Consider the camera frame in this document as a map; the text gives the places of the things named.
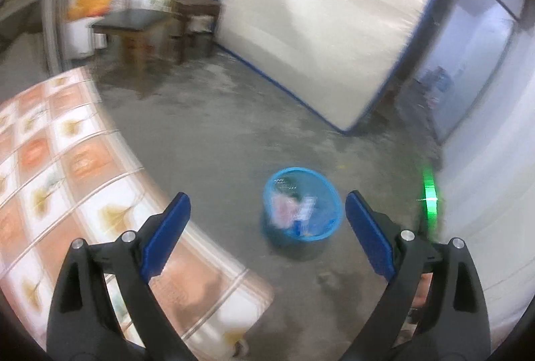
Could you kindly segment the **person's right hand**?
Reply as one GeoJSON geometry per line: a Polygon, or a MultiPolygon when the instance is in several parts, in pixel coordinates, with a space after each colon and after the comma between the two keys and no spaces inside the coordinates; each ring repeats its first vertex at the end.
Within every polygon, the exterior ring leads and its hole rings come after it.
{"type": "Polygon", "coordinates": [[[433,280],[432,273],[423,273],[417,290],[414,295],[413,303],[407,317],[407,324],[410,330],[414,330],[423,315],[423,309],[427,301],[430,286],[433,280]]]}

